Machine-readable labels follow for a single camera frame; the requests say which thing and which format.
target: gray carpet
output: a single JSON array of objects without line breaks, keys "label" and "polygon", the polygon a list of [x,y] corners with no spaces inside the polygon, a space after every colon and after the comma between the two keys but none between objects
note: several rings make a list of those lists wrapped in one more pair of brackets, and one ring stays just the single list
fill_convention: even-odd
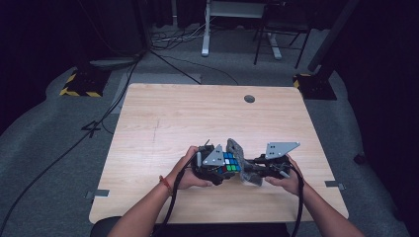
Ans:
[{"label": "gray carpet", "polygon": [[[283,59],[276,60],[269,48],[263,48],[258,64],[253,65],[256,50],[253,34],[242,29],[214,31],[209,57],[201,57],[200,38],[156,52],[223,71],[166,57],[185,73],[201,75],[203,84],[235,85],[236,80],[239,85],[292,86],[293,75],[308,72],[306,65],[327,32],[313,31],[297,70],[293,68],[297,58],[295,50],[283,49]],[[72,72],[69,68],[49,85],[45,102],[25,113],[3,133],[0,137],[0,221],[22,190],[85,134],[80,128],[102,117],[118,95],[126,71],[121,69],[111,74],[103,98],[59,96]],[[150,74],[181,75],[147,53],[135,68],[133,80]],[[336,180],[347,188],[342,195],[349,209],[349,219],[367,236],[408,236],[404,224],[392,216],[391,198],[375,173],[368,165],[353,162],[353,157],[363,150],[362,139],[347,101],[345,85],[337,74],[332,75],[330,82],[337,101],[305,101],[305,104]],[[110,114],[104,120],[106,129],[113,131],[118,118],[119,114]],[[81,141],[29,189],[12,212],[4,236],[89,236],[91,201],[84,197],[98,186],[113,137],[100,127],[102,129],[92,138]],[[292,229],[293,223],[289,223],[289,230]],[[320,234],[313,222],[303,222],[298,236]]]}]

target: hand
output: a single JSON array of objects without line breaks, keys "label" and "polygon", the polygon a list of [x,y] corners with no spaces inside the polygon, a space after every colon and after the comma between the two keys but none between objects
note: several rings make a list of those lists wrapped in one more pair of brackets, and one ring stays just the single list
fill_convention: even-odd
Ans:
[{"label": "hand", "polygon": [[[170,172],[170,174],[166,178],[171,187],[173,187],[175,183],[176,176],[179,174],[182,168],[186,165],[186,163],[188,163],[191,157],[197,152],[198,152],[198,147],[191,146],[188,149],[186,155],[178,161],[175,167],[173,167],[173,170]],[[212,186],[212,182],[197,178],[192,172],[191,168],[186,168],[185,174],[182,177],[182,180],[181,180],[181,183],[179,184],[178,189],[185,190],[192,186],[209,187],[209,186]]]},{"label": "hand", "polygon": [[[298,172],[302,176],[301,170],[299,169],[295,160],[293,160],[290,156],[289,158],[290,158],[290,162],[293,164],[293,166],[298,170]],[[287,192],[290,192],[291,194],[298,196],[298,177],[294,170],[290,170],[290,177],[288,179],[280,180],[280,179],[268,176],[265,178],[265,181],[270,183],[273,186],[283,187],[284,190],[286,190]]]}]

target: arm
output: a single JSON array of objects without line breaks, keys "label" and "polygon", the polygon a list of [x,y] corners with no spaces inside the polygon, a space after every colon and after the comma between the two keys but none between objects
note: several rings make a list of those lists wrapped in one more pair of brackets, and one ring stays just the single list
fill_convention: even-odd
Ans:
[{"label": "arm", "polygon": [[[301,174],[296,162],[290,161]],[[289,179],[276,179],[266,177],[265,180],[274,185],[283,187],[293,195],[298,194],[298,179],[294,171]],[[304,181],[304,205],[310,212],[322,236],[364,236],[364,234],[342,214],[327,203],[306,181]]]},{"label": "arm", "polygon": [[[173,188],[179,171],[197,151],[198,147],[191,146],[186,155],[178,161],[166,177],[170,187]],[[191,186],[208,187],[211,185],[211,182],[195,177],[191,169],[186,169],[179,185],[179,190],[184,190]],[[167,187],[163,183],[157,184],[145,197],[126,212],[114,226],[109,236],[150,236],[157,216],[168,197]]]}]

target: chair leg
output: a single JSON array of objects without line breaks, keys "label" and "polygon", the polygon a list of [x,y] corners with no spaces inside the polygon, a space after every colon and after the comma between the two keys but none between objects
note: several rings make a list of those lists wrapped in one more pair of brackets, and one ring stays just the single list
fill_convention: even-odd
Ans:
[{"label": "chair leg", "polygon": [[298,68],[299,61],[301,60],[302,53],[304,52],[304,49],[305,49],[305,44],[307,43],[308,37],[310,36],[310,32],[311,32],[311,29],[309,29],[307,31],[306,35],[305,35],[304,43],[302,44],[302,48],[301,48],[301,51],[299,53],[298,60],[296,61],[295,69]]},{"label": "chair leg", "polygon": [[253,36],[253,41],[256,39],[256,37],[258,36],[258,33],[259,33],[259,31],[260,31],[260,29],[258,28],[257,30],[256,30],[256,33],[255,33],[255,36]]},{"label": "chair leg", "polygon": [[258,61],[258,55],[259,55],[259,49],[261,47],[262,42],[262,34],[264,33],[264,28],[262,28],[259,32],[259,38],[258,38],[258,48],[256,49],[256,55],[255,60],[253,61],[253,64],[256,65],[256,62]]},{"label": "chair leg", "polygon": [[295,37],[293,38],[293,41],[290,42],[289,46],[293,45],[293,43],[295,42],[295,40],[299,37],[299,33],[295,35]]}]

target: desk leg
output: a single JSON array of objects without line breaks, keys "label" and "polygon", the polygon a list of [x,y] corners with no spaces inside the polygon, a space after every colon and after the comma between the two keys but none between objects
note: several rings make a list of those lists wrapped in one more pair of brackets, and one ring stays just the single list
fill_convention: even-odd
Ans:
[{"label": "desk leg", "polygon": [[204,32],[204,42],[202,56],[209,56],[210,54],[210,0],[207,0],[206,8],[206,30]]},{"label": "desk leg", "polygon": [[275,39],[276,34],[267,33],[267,38],[271,44],[272,52],[274,53],[275,59],[280,60],[283,58],[280,49],[278,48],[277,40]]}]

